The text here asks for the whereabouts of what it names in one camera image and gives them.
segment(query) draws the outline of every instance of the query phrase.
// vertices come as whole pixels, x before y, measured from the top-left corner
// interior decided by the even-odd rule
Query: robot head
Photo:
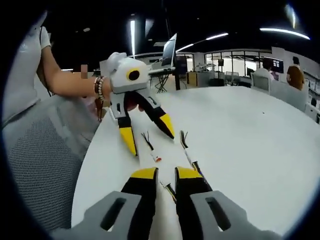
[[[134,91],[138,89],[136,85],[146,84],[148,78],[148,66],[143,62],[131,57],[127,57],[124,53],[113,53],[107,60],[110,73],[110,80],[113,90],[127,86],[123,89]]]

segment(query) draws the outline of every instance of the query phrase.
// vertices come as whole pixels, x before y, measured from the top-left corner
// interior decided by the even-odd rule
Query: laptop
[[[165,43],[163,47],[161,68],[149,70],[149,75],[163,73],[163,72],[172,72],[175,70],[174,55],[176,51],[176,41],[177,41],[177,34],[173,35],[173,37],[171,37],[169,41]]]

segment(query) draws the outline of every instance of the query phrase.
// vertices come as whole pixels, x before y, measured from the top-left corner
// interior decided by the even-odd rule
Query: shelf
[[[309,77],[312,77],[313,79],[315,79],[316,81],[320,81],[320,78],[316,77],[315,75],[308,73],[307,71],[303,71],[303,73],[305,75],[308,75]]]
[[[320,100],[320,93],[316,92],[315,90],[309,88],[309,94],[316,100]]]

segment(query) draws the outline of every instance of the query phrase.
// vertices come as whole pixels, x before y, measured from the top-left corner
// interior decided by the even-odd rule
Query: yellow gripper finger
[[[125,142],[125,144],[128,146],[130,152],[137,156],[137,147],[136,142],[134,138],[134,132],[132,131],[132,127],[120,127],[120,134]]]
[[[168,133],[171,134],[171,138],[175,137],[175,131],[174,131],[174,127],[172,126],[171,123],[171,119],[170,116],[166,113],[163,116],[160,117],[160,120],[164,123],[164,125],[166,126],[167,130],[169,131]]]

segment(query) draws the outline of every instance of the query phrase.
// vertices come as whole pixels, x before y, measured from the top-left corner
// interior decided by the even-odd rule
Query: robot eye
[[[140,72],[138,70],[132,70],[128,72],[127,78],[131,81],[137,80],[140,76]]]

